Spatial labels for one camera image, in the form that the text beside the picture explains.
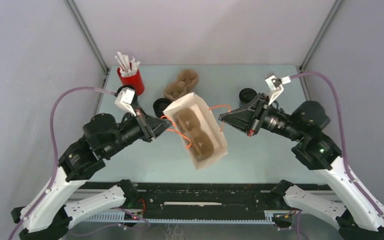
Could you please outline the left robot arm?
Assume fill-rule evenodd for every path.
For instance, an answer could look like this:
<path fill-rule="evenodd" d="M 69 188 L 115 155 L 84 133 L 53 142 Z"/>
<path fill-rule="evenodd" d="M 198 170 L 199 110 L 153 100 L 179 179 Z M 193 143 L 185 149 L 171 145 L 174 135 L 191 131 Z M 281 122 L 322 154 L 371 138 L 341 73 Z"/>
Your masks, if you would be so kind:
<path fill-rule="evenodd" d="M 23 226 L 19 238 L 57 240 L 95 214 L 115 207 L 136 206 L 139 193 L 128 179 L 89 198 L 74 202 L 68 199 L 105 167 L 105 160 L 137 140 L 152 142 L 171 126 L 170 120 L 150 116 L 142 108 L 120 123 L 108 113 L 95 115 L 83 126 L 83 136 L 61 155 L 55 177 L 48 181 L 43 193 L 29 205 L 11 211 L 13 221 Z"/>

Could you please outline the beige paper bag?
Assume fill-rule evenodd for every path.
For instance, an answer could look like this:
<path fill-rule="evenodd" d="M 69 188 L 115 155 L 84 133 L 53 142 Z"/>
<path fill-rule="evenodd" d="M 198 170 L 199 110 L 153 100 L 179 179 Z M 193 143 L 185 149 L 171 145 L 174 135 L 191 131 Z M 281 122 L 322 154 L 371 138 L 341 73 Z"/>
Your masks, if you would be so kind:
<path fill-rule="evenodd" d="M 163 110 L 163 117 L 173 123 L 174 132 L 180 135 L 186 152 L 196 170 L 204 169 L 228 154 L 228 143 L 213 109 L 231 106 L 208 106 L 194 92 L 173 101 Z"/>

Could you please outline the single brown pulp carrier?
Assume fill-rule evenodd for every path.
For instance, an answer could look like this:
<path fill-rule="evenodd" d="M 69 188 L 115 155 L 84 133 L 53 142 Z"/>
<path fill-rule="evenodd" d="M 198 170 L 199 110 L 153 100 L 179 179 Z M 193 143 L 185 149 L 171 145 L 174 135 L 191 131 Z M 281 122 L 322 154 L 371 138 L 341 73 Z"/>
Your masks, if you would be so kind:
<path fill-rule="evenodd" d="M 215 147 L 192 109 L 184 108 L 178 111 L 174 115 L 174 121 L 178 131 L 190 140 L 187 149 L 194 158 L 204 160 L 214 153 Z"/>

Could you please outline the black plastic cup lid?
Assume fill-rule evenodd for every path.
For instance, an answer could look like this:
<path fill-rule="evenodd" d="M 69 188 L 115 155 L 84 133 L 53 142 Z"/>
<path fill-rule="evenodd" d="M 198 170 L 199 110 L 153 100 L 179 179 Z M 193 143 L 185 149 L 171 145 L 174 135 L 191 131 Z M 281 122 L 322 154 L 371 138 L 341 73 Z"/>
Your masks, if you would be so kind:
<path fill-rule="evenodd" d="M 249 103 L 251 100 L 255 98 L 257 92 L 252 88 L 244 88 L 239 92 L 239 100 L 246 101 Z"/>

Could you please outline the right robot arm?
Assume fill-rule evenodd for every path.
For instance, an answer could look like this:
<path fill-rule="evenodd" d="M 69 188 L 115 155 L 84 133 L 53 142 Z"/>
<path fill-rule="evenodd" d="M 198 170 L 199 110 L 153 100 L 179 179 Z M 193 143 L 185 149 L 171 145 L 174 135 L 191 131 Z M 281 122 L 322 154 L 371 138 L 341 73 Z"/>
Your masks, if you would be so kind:
<path fill-rule="evenodd" d="M 292 153 L 296 159 L 320 175 L 339 198 L 339 202 L 330 201 L 282 180 L 271 190 L 275 208 L 289 206 L 307 212 L 336 228 L 345 240 L 384 240 L 384 205 L 346 167 L 345 155 L 324 134 L 330 119 L 320 103 L 307 100 L 287 114 L 259 93 L 219 119 L 250 137 L 264 129 L 295 141 Z"/>

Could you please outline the black paper coffee cup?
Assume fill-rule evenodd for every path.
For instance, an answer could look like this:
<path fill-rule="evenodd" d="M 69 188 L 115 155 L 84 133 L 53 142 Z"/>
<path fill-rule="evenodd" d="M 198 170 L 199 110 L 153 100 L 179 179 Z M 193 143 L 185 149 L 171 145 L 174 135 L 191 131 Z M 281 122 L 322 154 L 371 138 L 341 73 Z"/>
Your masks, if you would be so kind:
<path fill-rule="evenodd" d="M 240 108 L 244 107 L 246 104 L 247 104 L 246 101 L 243 101 L 243 100 L 241 100 L 241 99 L 239 100 L 239 107 L 240 107 Z"/>

